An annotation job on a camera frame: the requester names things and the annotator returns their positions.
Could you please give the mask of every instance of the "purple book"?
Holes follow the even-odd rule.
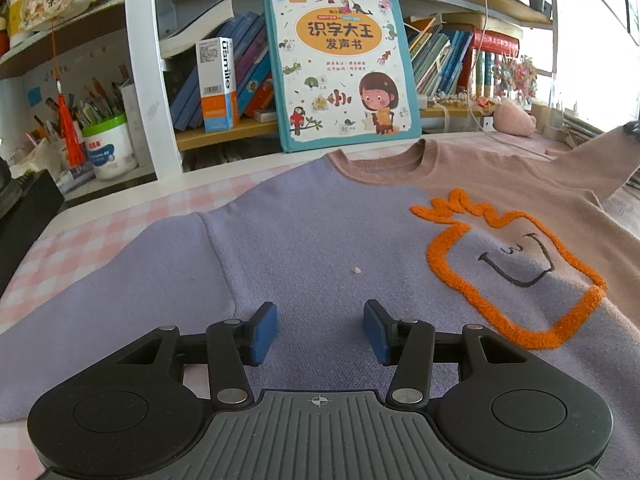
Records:
[[[254,61],[260,56],[264,46],[267,44],[267,28],[261,28],[254,42],[249,46],[245,53],[236,64],[236,82],[242,81],[244,76],[254,64]]]

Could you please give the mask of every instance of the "gingham tablecloth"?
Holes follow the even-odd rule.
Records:
[[[545,153],[546,149],[568,150],[564,144],[543,137],[523,139],[497,132],[492,132],[492,135],[537,153]],[[487,136],[461,137],[442,142],[466,144],[505,155],[536,157],[523,150],[500,144]],[[350,153],[349,157],[353,159],[395,155],[405,150],[410,144],[408,142],[373,149],[370,146],[363,146],[361,152]],[[37,240],[0,298],[0,333],[73,282],[106,264],[152,222],[166,216],[218,208],[256,184],[290,168],[293,166],[281,166],[177,192],[88,222],[55,236]],[[640,201],[638,199],[619,190],[605,206],[616,220],[636,235],[640,234],[640,214],[637,213],[640,211]],[[205,374],[201,375],[201,380],[206,383]],[[197,384],[189,384],[189,386],[196,390],[197,394],[203,394],[202,388]],[[26,420],[0,424],[0,480],[34,480],[42,471],[43,468],[27,435]]]

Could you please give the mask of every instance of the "orange oval label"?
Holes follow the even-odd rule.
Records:
[[[323,54],[357,56],[382,41],[382,29],[367,14],[345,14],[338,7],[314,9],[296,23],[300,41]]]

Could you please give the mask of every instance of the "orange embroidered outline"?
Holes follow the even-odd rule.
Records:
[[[449,194],[449,200],[434,198],[431,200],[433,208],[414,205],[411,213],[419,218],[436,224],[450,224],[451,227],[437,235],[427,247],[427,262],[433,272],[447,285],[464,295],[466,300],[491,323],[498,332],[510,341],[529,350],[542,350],[558,348],[569,339],[606,297],[607,282],[595,270],[580,261],[567,250],[564,244],[537,218],[517,210],[507,211],[499,216],[494,207],[488,203],[473,204],[463,189],[456,188]],[[447,263],[447,251],[471,231],[472,227],[458,219],[453,218],[453,213],[463,214],[469,212],[477,217],[484,217],[487,225],[500,229],[516,218],[526,218],[544,233],[556,246],[558,253],[574,269],[588,276],[593,282],[589,290],[580,298],[580,301],[562,316],[551,329],[545,332],[532,332],[510,321],[490,301],[486,300],[480,292],[462,276],[455,273]]]

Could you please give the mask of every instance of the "red string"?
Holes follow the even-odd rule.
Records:
[[[56,57],[56,37],[54,35],[53,20],[51,20],[51,44],[53,47],[53,73],[58,86],[58,107],[60,108],[60,132],[66,144],[66,156],[69,166],[72,168],[84,162],[84,155],[78,144],[78,136],[76,135],[76,127],[74,126],[71,112],[65,102],[65,96],[62,93],[62,85],[60,84],[60,72],[58,71],[58,60]]]

